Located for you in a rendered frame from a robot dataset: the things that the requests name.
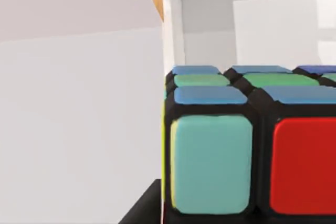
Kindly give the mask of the multicoloured puzzle cube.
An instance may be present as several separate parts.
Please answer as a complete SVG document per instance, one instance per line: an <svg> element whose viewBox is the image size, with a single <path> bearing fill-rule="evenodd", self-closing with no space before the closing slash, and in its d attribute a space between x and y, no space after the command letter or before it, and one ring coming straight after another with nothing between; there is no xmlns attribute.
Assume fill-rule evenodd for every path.
<svg viewBox="0 0 336 224"><path fill-rule="evenodd" d="M336 66L175 66L161 224L336 224Z"/></svg>

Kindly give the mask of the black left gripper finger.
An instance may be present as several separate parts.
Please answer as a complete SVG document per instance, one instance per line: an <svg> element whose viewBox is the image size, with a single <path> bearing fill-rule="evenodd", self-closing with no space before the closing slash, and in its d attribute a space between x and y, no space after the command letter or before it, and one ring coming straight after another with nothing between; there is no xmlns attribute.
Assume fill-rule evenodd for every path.
<svg viewBox="0 0 336 224"><path fill-rule="evenodd" d="M161 180L155 179L118 224L161 224Z"/></svg>

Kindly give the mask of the white cabinet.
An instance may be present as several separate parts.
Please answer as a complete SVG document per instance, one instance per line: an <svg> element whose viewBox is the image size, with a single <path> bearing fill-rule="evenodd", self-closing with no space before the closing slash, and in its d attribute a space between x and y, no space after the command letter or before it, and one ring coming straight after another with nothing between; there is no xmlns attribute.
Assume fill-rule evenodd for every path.
<svg viewBox="0 0 336 224"><path fill-rule="evenodd" d="M174 65L336 65L336 0L163 0Z"/></svg>

